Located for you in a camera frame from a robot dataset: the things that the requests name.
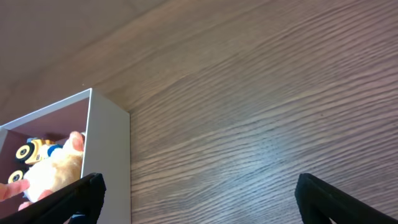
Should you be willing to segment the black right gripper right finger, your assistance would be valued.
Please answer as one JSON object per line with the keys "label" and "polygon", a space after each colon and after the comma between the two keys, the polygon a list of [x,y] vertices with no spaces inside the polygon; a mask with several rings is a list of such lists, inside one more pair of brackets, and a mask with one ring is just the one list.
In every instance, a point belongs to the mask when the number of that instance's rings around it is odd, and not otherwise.
{"label": "black right gripper right finger", "polygon": [[396,219],[309,173],[299,175],[295,198],[304,224],[397,224]]}

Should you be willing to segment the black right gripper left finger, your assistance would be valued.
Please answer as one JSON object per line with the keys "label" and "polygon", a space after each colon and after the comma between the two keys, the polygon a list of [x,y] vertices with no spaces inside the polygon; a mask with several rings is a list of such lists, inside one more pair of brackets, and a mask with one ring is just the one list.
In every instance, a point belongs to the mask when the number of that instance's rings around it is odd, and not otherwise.
{"label": "black right gripper left finger", "polygon": [[27,208],[1,219],[1,224],[96,224],[104,204],[103,175],[91,173]]}

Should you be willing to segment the yellow plush duck toy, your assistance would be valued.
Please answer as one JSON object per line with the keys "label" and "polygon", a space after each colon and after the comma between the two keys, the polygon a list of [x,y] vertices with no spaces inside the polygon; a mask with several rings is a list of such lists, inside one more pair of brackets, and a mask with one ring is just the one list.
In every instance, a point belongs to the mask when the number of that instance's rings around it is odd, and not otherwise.
{"label": "yellow plush duck toy", "polygon": [[[9,198],[1,194],[1,216],[5,217],[16,211],[24,202],[38,202],[44,197],[45,192],[54,193],[79,180],[83,169],[85,137],[85,133],[73,131],[64,142],[54,141],[62,148],[56,149],[49,158],[34,164],[21,179],[27,180],[29,187],[18,194],[12,194]],[[15,155],[27,140],[7,139],[5,141],[1,152],[2,184],[8,184],[9,176],[15,170],[23,168],[23,165],[16,161]]]}

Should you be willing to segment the blue yellow toy truck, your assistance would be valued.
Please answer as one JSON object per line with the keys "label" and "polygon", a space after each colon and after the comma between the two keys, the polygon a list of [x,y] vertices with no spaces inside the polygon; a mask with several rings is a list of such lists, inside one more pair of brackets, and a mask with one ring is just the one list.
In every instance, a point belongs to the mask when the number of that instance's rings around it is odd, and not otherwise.
{"label": "blue yellow toy truck", "polygon": [[29,138],[15,155],[18,163],[23,165],[22,169],[15,170],[8,178],[7,183],[13,183],[23,179],[25,173],[36,163],[47,159],[56,149],[62,146],[48,139]]}

